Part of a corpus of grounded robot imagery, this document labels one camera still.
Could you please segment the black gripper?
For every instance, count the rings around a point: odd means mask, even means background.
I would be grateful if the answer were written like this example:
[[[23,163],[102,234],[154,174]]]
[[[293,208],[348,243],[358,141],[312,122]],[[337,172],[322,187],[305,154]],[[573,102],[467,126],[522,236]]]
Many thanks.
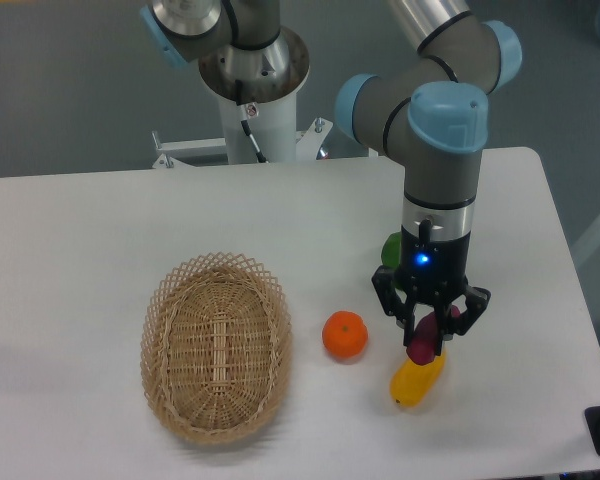
[[[415,333],[417,303],[434,307],[437,325],[435,355],[454,335],[464,336],[488,308],[491,292],[473,287],[466,279],[466,263],[471,234],[421,247],[417,236],[401,229],[400,260],[397,269],[379,266],[371,281],[387,316],[403,329],[403,345],[408,347]],[[466,309],[452,313],[454,300],[464,295]]]

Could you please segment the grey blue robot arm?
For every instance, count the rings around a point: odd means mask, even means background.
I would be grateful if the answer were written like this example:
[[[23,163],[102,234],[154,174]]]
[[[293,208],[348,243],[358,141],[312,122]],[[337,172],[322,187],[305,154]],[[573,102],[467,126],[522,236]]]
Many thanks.
[[[418,53],[407,72],[360,74],[338,92],[334,120],[349,138],[405,169],[400,256],[372,282],[384,312],[403,330],[408,357],[426,365],[465,334],[490,293],[465,269],[488,97],[518,73],[515,32],[480,22],[463,1],[394,1],[392,13]],[[224,109],[231,163],[296,158],[293,114],[273,103],[307,78],[304,42],[280,20],[276,1],[148,1],[140,11],[152,39],[175,65],[196,63]]]

